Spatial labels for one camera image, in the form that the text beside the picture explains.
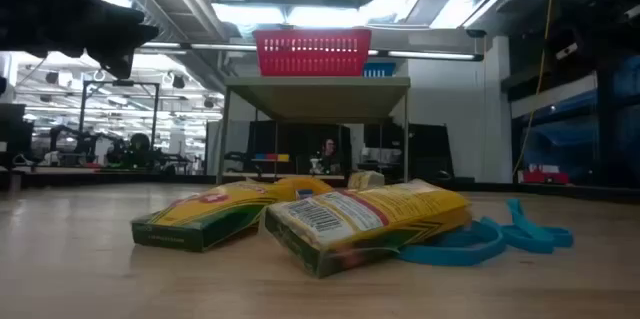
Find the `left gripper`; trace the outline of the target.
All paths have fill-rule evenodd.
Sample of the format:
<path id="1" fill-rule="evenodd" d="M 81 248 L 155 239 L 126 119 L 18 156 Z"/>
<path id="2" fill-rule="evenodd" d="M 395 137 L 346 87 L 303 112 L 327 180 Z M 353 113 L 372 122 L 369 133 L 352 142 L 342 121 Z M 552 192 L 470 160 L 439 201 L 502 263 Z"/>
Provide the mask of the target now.
<path id="1" fill-rule="evenodd" d="M 1 49 L 36 56 L 87 52 L 102 70 L 128 79 L 134 48 L 159 35 L 144 20 L 142 11 L 100 0 L 1 0 Z"/>

